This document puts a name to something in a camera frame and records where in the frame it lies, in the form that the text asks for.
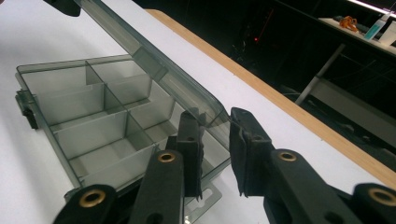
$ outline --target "white table surface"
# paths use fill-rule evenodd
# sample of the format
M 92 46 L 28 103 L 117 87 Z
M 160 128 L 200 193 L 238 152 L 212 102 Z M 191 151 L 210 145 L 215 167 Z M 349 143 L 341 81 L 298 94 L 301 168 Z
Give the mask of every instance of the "white table surface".
M 177 36 L 130 0 L 106 0 L 114 11 L 157 46 L 230 112 L 251 111 L 277 148 L 305 156 L 324 180 L 351 193 L 361 182 L 382 184 L 308 131 L 245 82 Z M 124 54 L 84 12 L 67 17 L 42 0 L 0 5 L 0 223 L 51 223 L 73 188 L 41 130 L 35 131 L 15 102 L 16 67 Z M 197 223 L 268 223 L 262 198 L 239 197 L 231 167 L 214 180 L 223 196 Z

